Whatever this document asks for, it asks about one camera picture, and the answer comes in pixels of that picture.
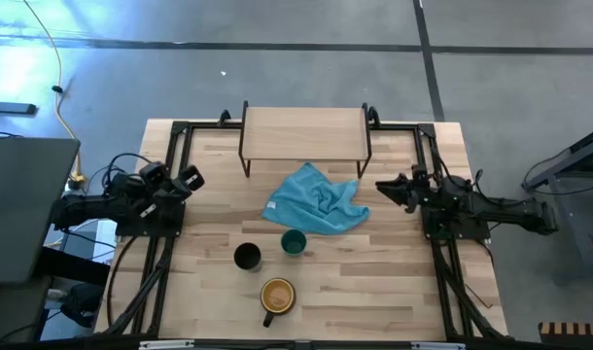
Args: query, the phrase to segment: wooden tabletop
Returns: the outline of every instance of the wooden tabletop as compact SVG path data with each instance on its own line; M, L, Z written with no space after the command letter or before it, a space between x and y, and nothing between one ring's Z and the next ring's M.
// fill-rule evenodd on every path
M249 107L242 156L245 159L365 160L364 109Z
M164 161L172 120L149 120L141 154ZM441 156L453 174L471 177L461 127L436 123ZM280 236L287 229L262 218L269 195L302 162L259 160L246 178L238 158L237 130L196 130L190 163L206 184L187 200L183 234L176 241L165 297L161 337L299 338L352 340L444 339L433 257L423 238L419 214L404 210L379 193L374 182L410 174L416 163L413 136L373 131L372 160L353 200L366 205L370 218L338 236L308 233L305 254L285 256ZM331 181L354 180L355 163L315 163ZM118 253L123 243L118 245ZM232 255L243 242L262 249L263 267L248 273ZM114 315L139 288L148 239L139 238L122 259L115 278ZM506 324L493 267L484 249L460 241L466 283L491 308L468 293L500 332ZM264 282L288 279L296 288L296 306L262 326L259 294ZM149 325L154 297L145 313ZM458 319L456 299L453 313ZM97 332L106 329L105 303Z

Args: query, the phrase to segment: mug handle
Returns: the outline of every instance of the mug handle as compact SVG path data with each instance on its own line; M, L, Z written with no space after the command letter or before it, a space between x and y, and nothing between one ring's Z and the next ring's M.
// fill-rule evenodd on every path
M266 312L266 317L264 317L264 322L262 323L266 328L268 328L268 326L270 326L270 323L273 321L273 317L275 317L275 314L267 311Z

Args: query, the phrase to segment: blue towel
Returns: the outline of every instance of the blue towel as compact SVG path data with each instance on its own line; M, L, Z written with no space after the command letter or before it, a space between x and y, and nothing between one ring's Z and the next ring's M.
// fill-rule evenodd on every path
M332 184L307 162L270 196L262 216L302 231L339 234L369 216L367 207L351 205L356 191L357 181Z

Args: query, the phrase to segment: green cup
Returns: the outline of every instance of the green cup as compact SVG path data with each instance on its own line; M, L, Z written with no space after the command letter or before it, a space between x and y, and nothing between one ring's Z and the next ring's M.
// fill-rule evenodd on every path
M284 250L284 253L291 257L298 257L303 254L305 245L307 245L305 233L298 229L287 230L281 236L281 247Z

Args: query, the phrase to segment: concrete floor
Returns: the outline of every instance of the concrete floor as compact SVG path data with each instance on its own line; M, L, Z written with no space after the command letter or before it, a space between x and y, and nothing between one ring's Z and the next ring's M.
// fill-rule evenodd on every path
M410 0L32 1L55 37L130 41L419 45ZM423 0L432 45L593 47L593 0ZM1 35L43 33L20 1L0 0ZM259 106L359 106L384 120L434 120L418 52L63 49L61 114L91 174L135 152L148 118L217 118ZM445 120L462 124L483 189L522 195L527 168L593 130L593 56L435 54ZM35 117L0 115L0 130L66 137L52 113L56 64L44 42L0 46L0 100ZM132 169L133 160L122 162ZM593 282L553 277L577 256L565 231L494 230L511 335L538 341L539 321L593 322Z

